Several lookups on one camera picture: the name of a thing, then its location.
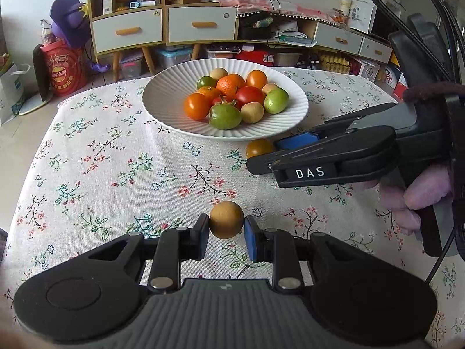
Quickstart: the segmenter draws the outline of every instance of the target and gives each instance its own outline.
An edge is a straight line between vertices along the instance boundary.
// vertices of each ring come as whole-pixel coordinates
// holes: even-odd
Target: floor
[[[109,83],[113,83],[111,72],[90,76],[88,84],[70,96]],[[10,228],[29,166],[58,111],[57,105],[63,100],[54,97],[40,109],[17,116],[0,127],[0,228],[6,231]]]

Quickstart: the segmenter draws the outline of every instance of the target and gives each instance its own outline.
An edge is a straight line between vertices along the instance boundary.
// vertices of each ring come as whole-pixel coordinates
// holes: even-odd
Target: white drawer
[[[92,22],[97,52],[162,41],[161,16],[161,9],[143,10]]]
[[[233,40],[237,8],[192,6],[168,9],[169,43]]]
[[[387,64],[391,58],[392,48],[364,37],[359,55]]]
[[[363,37],[347,30],[318,23],[313,39],[319,46],[358,54]]]

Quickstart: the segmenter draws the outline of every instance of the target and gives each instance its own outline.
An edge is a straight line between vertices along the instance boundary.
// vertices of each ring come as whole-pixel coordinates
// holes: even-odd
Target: green tomato
[[[197,89],[200,89],[203,86],[216,86],[216,80],[210,76],[203,76],[197,81]]]
[[[240,111],[231,103],[212,106],[208,115],[208,123],[219,130],[230,130],[237,127],[241,120]]]
[[[270,114],[282,112],[289,104],[289,94],[284,89],[276,88],[267,94],[264,99],[264,109]]]

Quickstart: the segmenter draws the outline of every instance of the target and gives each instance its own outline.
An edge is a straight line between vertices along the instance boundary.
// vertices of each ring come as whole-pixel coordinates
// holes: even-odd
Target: fruit bowl
[[[260,122],[242,122],[231,130],[218,130],[184,114],[185,97],[196,91],[197,80],[214,68],[224,68],[230,74],[246,78],[250,71],[261,70],[268,82],[276,83],[289,94],[289,105],[279,114],[268,114]],[[297,126],[308,113],[308,99],[304,91],[287,76],[264,65],[236,59],[201,59],[175,65],[154,76],[144,89],[142,103],[146,111],[159,123],[179,133],[217,140],[255,140],[278,135]]]

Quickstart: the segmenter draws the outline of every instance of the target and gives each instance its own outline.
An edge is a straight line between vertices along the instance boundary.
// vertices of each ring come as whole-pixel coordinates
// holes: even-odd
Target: floral tablecloth
[[[357,76],[277,70],[310,101],[308,118],[293,133],[392,101]],[[171,227],[191,227],[222,200],[238,203],[262,228],[300,237],[331,233],[427,276],[434,259],[415,236],[401,233],[376,189],[359,192],[348,184],[279,189],[272,175],[247,171],[247,143],[202,140],[156,122],[141,103],[148,81],[99,87],[61,103],[31,164],[9,232],[0,267],[3,315],[15,321],[15,291],[33,275],[133,230],[152,238]],[[182,276],[271,278],[271,265],[254,264],[246,253],[243,233],[231,240],[211,235],[205,260],[183,263]],[[310,283],[308,269],[302,269]],[[428,340],[435,347],[465,329],[465,292],[456,288],[464,278],[462,260],[448,257],[432,281],[439,311]]]

